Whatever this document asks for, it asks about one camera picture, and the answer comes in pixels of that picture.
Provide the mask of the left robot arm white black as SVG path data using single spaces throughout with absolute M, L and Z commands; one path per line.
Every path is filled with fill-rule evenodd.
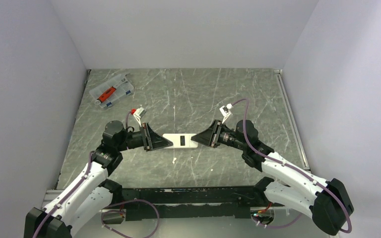
M 74 237 L 100 210 L 121 205 L 122 186 L 108 177 L 123 160 L 123 151 L 139 147 L 153 151 L 172 145 L 147 123 L 138 131 L 128 131 L 118 120 L 107 123 L 101 144 L 89 153 L 87 164 L 73 182 L 46 206 L 28 212 L 24 237 Z

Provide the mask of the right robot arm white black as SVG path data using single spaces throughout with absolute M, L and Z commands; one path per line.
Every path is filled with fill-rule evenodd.
M 287 161 L 259 140 L 258 130 L 250 120 L 239 121 L 235 129 L 214 120 L 191 140 L 207 147 L 226 145 L 241 150 L 247 165 L 267 174 L 254 186 L 256 204 L 278 203 L 296 210 L 331 236 L 349 224 L 354 207 L 343 182 L 320 178 Z

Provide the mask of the white remote control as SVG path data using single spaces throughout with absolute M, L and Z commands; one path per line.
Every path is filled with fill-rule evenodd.
M 191 140 L 195 133 L 165 133 L 162 136 L 172 142 L 173 145 L 166 149 L 193 149 L 198 143 Z

